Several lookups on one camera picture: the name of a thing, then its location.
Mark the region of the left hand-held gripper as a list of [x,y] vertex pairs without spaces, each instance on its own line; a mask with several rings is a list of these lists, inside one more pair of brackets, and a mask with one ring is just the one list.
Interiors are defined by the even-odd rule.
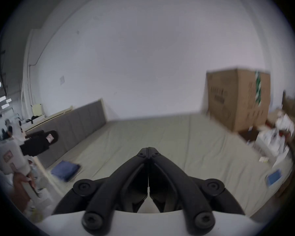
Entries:
[[20,173],[27,176],[31,172],[28,156],[37,156],[55,144],[59,139],[57,131],[37,131],[26,135],[23,144],[11,137],[0,141],[0,170],[4,175]]

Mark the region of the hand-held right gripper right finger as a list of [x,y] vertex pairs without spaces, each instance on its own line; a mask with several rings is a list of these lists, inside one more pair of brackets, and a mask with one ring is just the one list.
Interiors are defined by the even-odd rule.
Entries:
[[188,176],[176,164],[149,147],[149,194],[158,210],[182,210],[190,234],[207,234],[215,226],[213,211],[245,215],[218,179]]

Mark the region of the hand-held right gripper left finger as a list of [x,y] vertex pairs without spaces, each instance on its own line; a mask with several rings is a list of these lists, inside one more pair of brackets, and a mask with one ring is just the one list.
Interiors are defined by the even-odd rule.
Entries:
[[122,164],[109,177],[74,183],[52,215],[83,211],[81,224],[90,234],[106,234],[115,210],[137,213],[148,196],[149,149]]

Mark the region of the person's left hand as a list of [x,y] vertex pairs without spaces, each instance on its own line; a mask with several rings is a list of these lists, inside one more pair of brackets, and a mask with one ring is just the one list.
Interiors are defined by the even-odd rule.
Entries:
[[27,175],[23,175],[19,172],[13,175],[13,194],[15,197],[30,200],[30,196],[24,188],[24,184],[29,184],[32,188],[36,187],[35,179],[32,172]]

